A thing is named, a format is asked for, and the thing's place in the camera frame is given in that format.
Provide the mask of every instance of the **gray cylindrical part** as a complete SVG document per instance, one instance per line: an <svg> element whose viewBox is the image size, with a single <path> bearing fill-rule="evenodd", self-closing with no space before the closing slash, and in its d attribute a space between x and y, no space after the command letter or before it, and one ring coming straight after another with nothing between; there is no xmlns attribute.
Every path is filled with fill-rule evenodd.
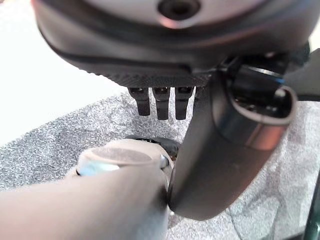
<svg viewBox="0 0 320 240"><path fill-rule="evenodd" d="M155 144L141 144L151 152L152 164L122 165L1 193L0 239L164 239L168 180L157 162L162 154Z"/></svg>

